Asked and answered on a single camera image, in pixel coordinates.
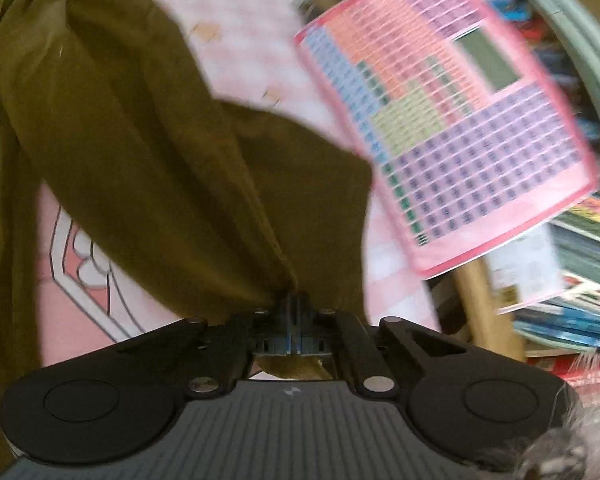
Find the olive brown corduroy garment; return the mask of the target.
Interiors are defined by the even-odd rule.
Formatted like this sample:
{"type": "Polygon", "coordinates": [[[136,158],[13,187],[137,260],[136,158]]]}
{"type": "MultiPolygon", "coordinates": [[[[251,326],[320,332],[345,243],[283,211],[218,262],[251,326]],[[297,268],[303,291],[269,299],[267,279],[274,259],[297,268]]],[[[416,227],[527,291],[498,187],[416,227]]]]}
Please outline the olive brown corduroy garment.
{"type": "MultiPolygon", "coordinates": [[[[288,292],[364,312],[366,160],[215,99],[155,0],[0,0],[0,400],[40,364],[41,184],[183,318],[288,292]]],[[[0,428],[0,473],[11,462],[0,428]]]]}

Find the pink checkered table mat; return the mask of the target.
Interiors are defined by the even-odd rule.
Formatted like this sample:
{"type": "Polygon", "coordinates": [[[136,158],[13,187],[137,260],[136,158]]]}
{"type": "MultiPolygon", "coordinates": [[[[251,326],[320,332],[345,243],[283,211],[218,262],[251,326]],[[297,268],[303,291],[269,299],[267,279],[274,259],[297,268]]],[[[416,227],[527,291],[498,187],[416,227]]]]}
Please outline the pink checkered table mat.
{"type": "MultiPolygon", "coordinates": [[[[181,24],[211,92],[303,122],[345,144],[298,58],[289,0],[161,0],[181,24]]],[[[365,310],[437,328],[427,286],[412,272],[384,207],[371,200],[364,238],[365,310]]],[[[173,314],[113,263],[58,204],[38,194],[38,334],[50,365],[171,323],[173,314]]]]}

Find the stack of books on shelf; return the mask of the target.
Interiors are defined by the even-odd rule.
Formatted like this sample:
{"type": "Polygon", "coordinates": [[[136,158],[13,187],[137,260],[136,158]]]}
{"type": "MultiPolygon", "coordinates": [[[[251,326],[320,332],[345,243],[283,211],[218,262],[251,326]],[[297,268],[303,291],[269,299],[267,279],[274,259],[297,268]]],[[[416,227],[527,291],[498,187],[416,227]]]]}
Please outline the stack of books on shelf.
{"type": "Polygon", "coordinates": [[[490,252],[486,273],[529,358],[600,351],[600,197],[490,252]]]}

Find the pink keyboard learning toy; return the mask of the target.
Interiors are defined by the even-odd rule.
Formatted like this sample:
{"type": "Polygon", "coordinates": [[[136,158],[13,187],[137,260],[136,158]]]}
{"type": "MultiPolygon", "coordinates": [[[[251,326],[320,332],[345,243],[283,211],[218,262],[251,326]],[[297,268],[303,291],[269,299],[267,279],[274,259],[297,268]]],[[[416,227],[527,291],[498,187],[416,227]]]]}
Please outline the pink keyboard learning toy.
{"type": "Polygon", "coordinates": [[[343,0],[296,44],[373,163],[423,278],[483,256],[600,185],[562,92],[482,0],[343,0]]]}

